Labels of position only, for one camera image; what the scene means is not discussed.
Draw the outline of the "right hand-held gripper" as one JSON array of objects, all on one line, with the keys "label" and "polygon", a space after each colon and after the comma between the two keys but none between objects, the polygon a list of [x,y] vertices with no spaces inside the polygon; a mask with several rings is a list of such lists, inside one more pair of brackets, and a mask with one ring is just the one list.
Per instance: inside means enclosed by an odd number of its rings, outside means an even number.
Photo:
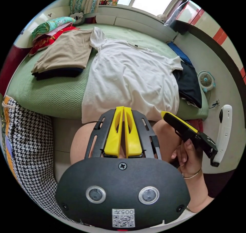
[{"label": "right hand-held gripper", "polygon": [[191,140],[195,149],[202,149],[208,158],[214,158],[218,152],[215,142],[205,133],[200,132],[191,126],[188,122],[182,120],[176,115],[162,111],[161,117],[174,128],[176,134],[184,141]]}]

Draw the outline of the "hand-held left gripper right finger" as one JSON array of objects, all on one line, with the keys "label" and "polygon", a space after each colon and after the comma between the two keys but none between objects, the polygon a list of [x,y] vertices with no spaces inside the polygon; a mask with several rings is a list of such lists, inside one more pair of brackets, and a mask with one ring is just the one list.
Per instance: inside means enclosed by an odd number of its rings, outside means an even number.
[{"label": "hand-held left gripper right finger", "polygon": [[142,147],[131,108],[124,108],[126,158],[142,155]]}]

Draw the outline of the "person's right hand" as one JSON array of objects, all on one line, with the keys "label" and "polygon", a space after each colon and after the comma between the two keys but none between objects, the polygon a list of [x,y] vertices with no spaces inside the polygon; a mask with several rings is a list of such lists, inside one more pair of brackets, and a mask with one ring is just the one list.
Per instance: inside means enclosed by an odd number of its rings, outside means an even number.
[{"label": "person's right hand", "polygon": [[180,170],[185,179],[195,177],[202,169],[202,153],[199,153],[192,141],[188,139],[186,142],[182,141],[181,144],[171,155],[171,159],[178,159]]}]

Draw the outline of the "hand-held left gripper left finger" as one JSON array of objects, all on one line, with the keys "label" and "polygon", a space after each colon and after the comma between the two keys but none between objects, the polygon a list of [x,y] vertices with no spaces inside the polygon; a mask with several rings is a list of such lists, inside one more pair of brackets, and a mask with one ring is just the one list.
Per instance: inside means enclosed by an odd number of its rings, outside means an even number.
[{"label": "hand-held left gripper left finger", "polygon": [[123,120],[124,106],[116,107],[106,140],[104,153],[107,156],[119,157],[121,134],[122,134],[122,120]]}]

